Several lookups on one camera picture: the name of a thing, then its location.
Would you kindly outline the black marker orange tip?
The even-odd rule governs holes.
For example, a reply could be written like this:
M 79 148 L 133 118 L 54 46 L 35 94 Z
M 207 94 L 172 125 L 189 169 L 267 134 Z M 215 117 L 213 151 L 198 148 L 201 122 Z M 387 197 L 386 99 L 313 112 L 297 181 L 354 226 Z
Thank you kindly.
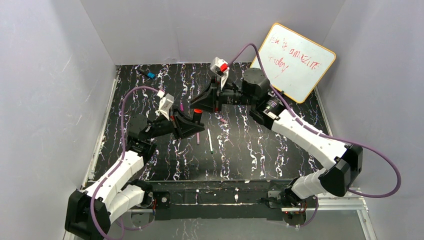
M 199 124 L 201 122 L 203 111 L 201 109 L 195 108 L 193 110 L 193 122 Z

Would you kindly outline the pink pen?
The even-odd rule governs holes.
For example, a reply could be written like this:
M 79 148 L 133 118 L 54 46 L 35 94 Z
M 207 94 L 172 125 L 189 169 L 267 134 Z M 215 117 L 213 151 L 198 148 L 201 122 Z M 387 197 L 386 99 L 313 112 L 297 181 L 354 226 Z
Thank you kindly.
M 196 133 L 196 144 L 200 145 L 200 134 L 199 134 L 199 132 Z

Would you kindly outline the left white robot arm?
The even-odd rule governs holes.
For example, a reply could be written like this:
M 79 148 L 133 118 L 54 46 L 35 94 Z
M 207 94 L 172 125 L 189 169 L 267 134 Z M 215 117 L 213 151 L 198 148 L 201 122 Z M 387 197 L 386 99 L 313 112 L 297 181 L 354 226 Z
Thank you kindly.
M 168 134 L 181 140 L 204 131 L 202 113 L 195 109 L 189 116 L 174 107 L 168 117 L 161 115 L 153 121 L 142 114 L 132 116 L 119 159 L 91 186 L 70 195 L 65 230 L 83 240 L 105 239 L 111 224 L 153 191 L 149 184 L 131 180 L 152 159 L 157 146 L 151 140 Z

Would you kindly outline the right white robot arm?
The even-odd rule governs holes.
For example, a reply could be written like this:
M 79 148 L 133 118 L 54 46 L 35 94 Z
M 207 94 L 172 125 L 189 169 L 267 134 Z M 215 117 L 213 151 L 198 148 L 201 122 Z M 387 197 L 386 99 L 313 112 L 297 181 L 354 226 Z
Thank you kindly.
M 260 125 L 290 139 L 311 154 L 322 169 L 295 178 L 283 196 L 293 203 L 310 196 L 330 193 L 343 197 L 361 171 L 363 148 L 320 136 L 312 125 L 291 115 L 282 101 L 270 94 L 270 81 L 259 68 L 243 73 L 241 86 L 226 83 L 221 87 L 216 77 L 208 87 L 190 101 L 190 107 L 210 113 L 222 105 L 250 106 L 249 115 Z

